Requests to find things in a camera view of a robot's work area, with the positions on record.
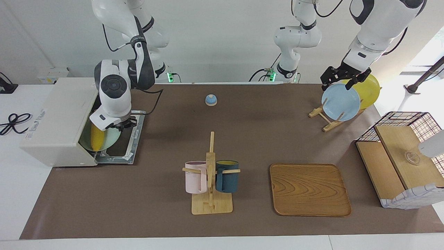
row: mug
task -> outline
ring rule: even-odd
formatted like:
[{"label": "mug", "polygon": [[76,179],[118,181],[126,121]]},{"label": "mug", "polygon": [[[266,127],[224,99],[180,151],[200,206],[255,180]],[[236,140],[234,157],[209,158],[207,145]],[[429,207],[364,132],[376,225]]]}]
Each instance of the mug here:
[{"label": "mug", "polygon": [[238,190],[239,173],[222,173],[224,170],[239,169],[237,161],[216,162],[216,190],[222,193],[234,193]]},{"label": "mug", "polygon": [[185,172],[185,191],[190,194],[202,194],[207,191],[206,162],[189,161],[185,163],[188,169],[197,169],[201,173]]}]

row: mug handle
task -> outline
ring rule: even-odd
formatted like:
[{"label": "mug handle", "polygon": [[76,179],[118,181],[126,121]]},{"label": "mug handle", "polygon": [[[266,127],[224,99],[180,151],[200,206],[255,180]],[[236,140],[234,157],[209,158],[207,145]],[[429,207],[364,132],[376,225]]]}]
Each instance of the mug handle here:
[{"label": "mug handle", "polygon": [[219,168],[219,169],[218,169],[218,181],[217,181],[217,183],[216,183],[216,189],[217,189],[217,190],[220,190],[221,192],[224,191],[224,190],[222,189],[222,176],[223,176],[222,171],[224,171],[223,168]]},{"label": "mug handle", "polygon": [[202,192],[202,187],[206,186],[206,175],[203,175],[203,172],[206,171],[206,169],[200,169],[200,187],[199,192]]}]

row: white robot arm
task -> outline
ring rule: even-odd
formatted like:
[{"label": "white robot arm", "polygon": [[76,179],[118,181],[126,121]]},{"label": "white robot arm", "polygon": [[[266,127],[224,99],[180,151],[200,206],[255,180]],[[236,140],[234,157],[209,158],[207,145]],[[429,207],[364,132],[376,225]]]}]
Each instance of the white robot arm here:
[{"label": "white robot arm", "polygon": [[322,89],[343,79],[350,79],[347,89],[363,82],[371,73],[370,65],[383,55],[426,3],[427,0],[352,0],[350,13],[361,30],[341,65],[337,69],[330,66],[322,74]]},{"label": "white robot arm", "polygon": [[90,116],[90,120],[102,131],[108,128],[130,128],[135,126],[129,119],[130,89],[149,89],[155,83],[155,72],[143,28],[126,1],[91,0],[91,3],[95,16],[104,25],[129,38],[135,59],[102,60],[96,66],[94,78],[102,105]]},{"label": "white robot arm", "polygon": [[301,23],[299,26],[280,27],[274,34],[274,42],[281,49],[281,60],[276,64],[276,81],[292,82],[296,75],[301,55],[296,48],[313,48],[319,45],[322,38],[316,26],[316,12],[313,4],[319,0],[296,0],[293,3],[294,17]]},{"label": "white robot arm", "polygon": [[[170,36],[166,30],[147,11],[145,0],[126,0],[131,13],[139,19],[143,34],[147,39],[148,51],[155,72],[156,81],[167,79],[165,73],[167,66],[163,61],[159,48],[165,48],[170,42]],[[125,41],[130,38],[122,34]]]}]

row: wooden shelf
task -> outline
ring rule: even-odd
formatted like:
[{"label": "wooden shelf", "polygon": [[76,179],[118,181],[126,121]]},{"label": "wooden shelf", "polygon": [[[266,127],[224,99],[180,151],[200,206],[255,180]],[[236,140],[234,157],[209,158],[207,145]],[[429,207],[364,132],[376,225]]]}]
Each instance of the wooden shelf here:
[{"label": "wooden shelf", "polygon": [[[420,141],[411,127],[376,126],[375,129],[405,189],[430,183],[444,186],[444,178],[432,160],[419,153]],[[406,160],[404,154],[409,150],[420,156],[420,165],[412,165]]]},{"label": "wooden shelf", "polygon": [[404,186],[382,143],[360,141],[356,146],[380,199],[393,199],[404,192]]}]

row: green indicator light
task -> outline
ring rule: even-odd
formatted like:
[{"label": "green indicator light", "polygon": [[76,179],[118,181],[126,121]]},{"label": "green indicator light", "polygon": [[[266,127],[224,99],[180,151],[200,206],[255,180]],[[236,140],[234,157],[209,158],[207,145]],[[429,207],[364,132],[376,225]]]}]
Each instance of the green indicator light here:
[{"label": "green indicator light", "polygon": [[276,79],[276,73],[273,72],[273,73],[271,74],[271,76],[270,76],[270,81],[273,81],[273,82],[274,82],[275,79]]},{"label": "green indicator light", "polygon": [[170,73],[166,73],[166,75],[168,76],[168,81],[169,82],[174,82],[174,78]]}]

